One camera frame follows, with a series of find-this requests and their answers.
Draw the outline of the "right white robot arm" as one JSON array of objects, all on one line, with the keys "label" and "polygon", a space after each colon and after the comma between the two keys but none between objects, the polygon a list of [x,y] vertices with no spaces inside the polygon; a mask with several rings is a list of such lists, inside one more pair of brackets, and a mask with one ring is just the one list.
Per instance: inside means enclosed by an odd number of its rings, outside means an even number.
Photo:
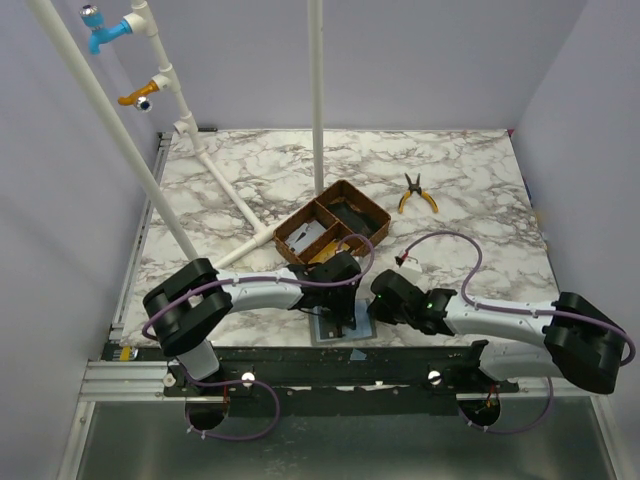
[{"label": "right white robot arm", "polygon": [[369,316],[405,324],[425,335],[496,337],[479,368],[493,380],[558,377],[596,394],[614,392],[625,331],[584,297],[563,292],[551,302],[519,304],[467,300],[453,289],[421,291],[400,273],[386,270],[371,285]]}]

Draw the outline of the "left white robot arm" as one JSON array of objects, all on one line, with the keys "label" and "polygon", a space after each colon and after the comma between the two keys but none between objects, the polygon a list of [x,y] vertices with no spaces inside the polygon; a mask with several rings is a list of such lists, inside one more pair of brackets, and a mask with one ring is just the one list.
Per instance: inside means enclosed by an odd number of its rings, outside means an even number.
[{"label": "left white robot arm", "polygon": [[351,322],[361,266],[347,251],[324,263],[289,265],[276,271],[234,273],[198,258],[143,298],[148,321],[143,336],[159,342],[195,381],[220,369],[208,335],[230,313],[260,309],[319,308],[340,322]]}]

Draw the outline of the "grey card holder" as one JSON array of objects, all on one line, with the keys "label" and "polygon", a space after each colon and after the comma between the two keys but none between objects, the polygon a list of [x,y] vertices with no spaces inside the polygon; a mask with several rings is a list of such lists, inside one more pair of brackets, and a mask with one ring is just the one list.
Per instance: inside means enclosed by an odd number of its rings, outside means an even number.
[{"label": "grey card holder", "polygon": [[374,339],[377,336],[376,327],[368,315],[368,306],[368,300],[355,301],[352,327],[337,326],[329,320],[328,312],[322,311],[319,307],[314,308],[308,315],[311,343],[314,346],[324,346]]}]

